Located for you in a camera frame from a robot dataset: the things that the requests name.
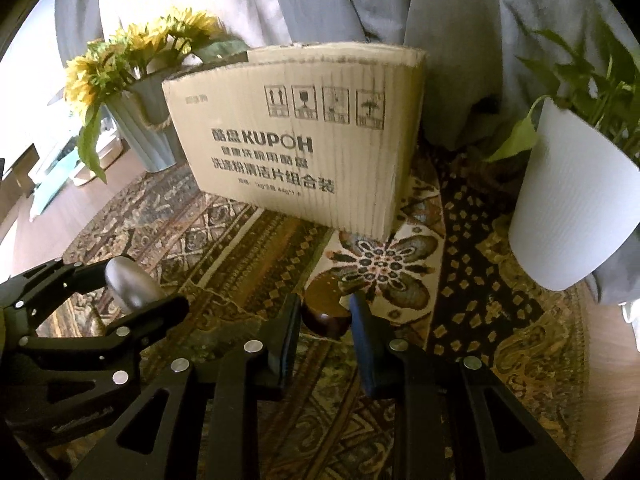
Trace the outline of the dark brown glossy object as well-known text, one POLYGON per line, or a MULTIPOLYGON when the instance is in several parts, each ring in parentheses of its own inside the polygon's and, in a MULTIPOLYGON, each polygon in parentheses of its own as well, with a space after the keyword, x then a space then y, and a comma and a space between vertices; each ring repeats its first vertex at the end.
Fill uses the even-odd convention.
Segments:
POLYGON ((352 315, 341 305, 340 280, 331 271, 311 280, 303 296, 303 321, 317 336, 341 339, 352 325, 352 315))

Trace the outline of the patterned round table cloth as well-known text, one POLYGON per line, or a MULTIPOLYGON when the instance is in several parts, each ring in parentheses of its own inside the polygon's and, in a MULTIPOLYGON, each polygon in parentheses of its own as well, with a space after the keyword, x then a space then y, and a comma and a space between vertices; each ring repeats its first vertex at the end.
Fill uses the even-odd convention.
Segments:
MULTIPOLYGON (((273 318, 283 297, 341 278, 375 292, 413 344, 462 360, 476 356, 575 460, 585 390, 585 294, 532 282, 506 240, 511 204, 457 159, 436 172, 418 162, 407 220, 389 242, 338 234, 198 190, 186 166, 137 177, 89 222, 65 262, 128 254, 191 313, 146 350, 151 382, 169 358, 206 362, 273 318)), ((262 479, 390 479, 395 410, 361 391, 350 333, 303 328, 283 401, 258 408, 262 479)))

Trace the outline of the grey ribbed flower vase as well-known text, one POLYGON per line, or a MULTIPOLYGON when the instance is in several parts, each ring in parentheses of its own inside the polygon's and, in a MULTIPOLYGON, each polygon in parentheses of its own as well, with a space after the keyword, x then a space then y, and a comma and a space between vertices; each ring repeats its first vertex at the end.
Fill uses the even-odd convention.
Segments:
POLYGON ((176 71, 175 68, 159 70, 105 101, 119 132, 149 172, 160 172, 186 162, 162 88, 163 81, 176 71))

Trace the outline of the yellow sunflower bouquet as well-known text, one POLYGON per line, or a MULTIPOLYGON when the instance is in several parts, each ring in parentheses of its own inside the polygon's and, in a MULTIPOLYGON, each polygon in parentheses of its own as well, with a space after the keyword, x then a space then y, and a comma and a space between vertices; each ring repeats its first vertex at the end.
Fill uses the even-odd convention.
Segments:
POLYGON ((173 8, 152 22, 119 27, 106 39, 88 42, 83 54, 66 62, 63 90, 65 101, 81 120, 79 159, 100 180, 106 179, 96 142, 103 114, 111 115, 105 101, 113 94, 164 68, 175 68, 175 75, 247 49, 220 18, 191 8, 173 8))

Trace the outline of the white plant pot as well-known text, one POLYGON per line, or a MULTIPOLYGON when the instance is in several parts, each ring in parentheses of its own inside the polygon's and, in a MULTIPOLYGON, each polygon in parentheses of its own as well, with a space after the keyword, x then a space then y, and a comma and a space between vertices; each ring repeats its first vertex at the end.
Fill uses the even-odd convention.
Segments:
POLYGON ((597 129, 544 101, 509 242, 525 273, 559 292, 610 258, 639 224, 639 167, 597 129))

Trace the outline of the brown cardboard box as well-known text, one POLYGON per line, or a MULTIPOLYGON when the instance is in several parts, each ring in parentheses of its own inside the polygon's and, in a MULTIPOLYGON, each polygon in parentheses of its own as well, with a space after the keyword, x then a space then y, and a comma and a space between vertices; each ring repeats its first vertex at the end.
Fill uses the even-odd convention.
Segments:
POLYGON ((292 44, 184 70, 163 92, 202 191, 384 240, 426 74, 416 48, 292 44))

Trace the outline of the green leafy plant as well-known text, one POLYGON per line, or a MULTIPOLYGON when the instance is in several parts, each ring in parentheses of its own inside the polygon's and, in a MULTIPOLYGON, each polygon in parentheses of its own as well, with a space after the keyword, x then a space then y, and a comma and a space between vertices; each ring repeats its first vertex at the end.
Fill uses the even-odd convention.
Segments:
POLYGON ((582 119, 638 164, 639 52, 625 47, 603 20, 597 20, 596 24, 596 47, 602 68, 588 60, 583 41, 573 46, 548 28, 529 28, 526 32, 560 48, 567 61, 518 59, 542 84, 544 92, 533 100, 526 115, 514 124, 506 140, 486 160, 496 162, 532 150, 540 139, 534 116, 544 102, 550 101, 582 119))

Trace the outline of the grey curtain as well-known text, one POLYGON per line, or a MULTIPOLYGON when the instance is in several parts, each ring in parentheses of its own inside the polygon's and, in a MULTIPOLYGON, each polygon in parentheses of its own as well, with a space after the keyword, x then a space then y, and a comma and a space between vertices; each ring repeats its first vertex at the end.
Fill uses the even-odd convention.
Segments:
POLYGON ((634 35, 610 0, 56 0, 56 30, 70 51, 145 24, 173 8, 206 11, 248 45, 359 42, 423 50, 427 74, 416 144, 452 148, 467 133, 500 136, 544 89, 525 75, 519 50, 548 28, 588 60, 599 55, 597 20, 626 47, 634 35), (78 41, 72 32, 80 32, 78 41))

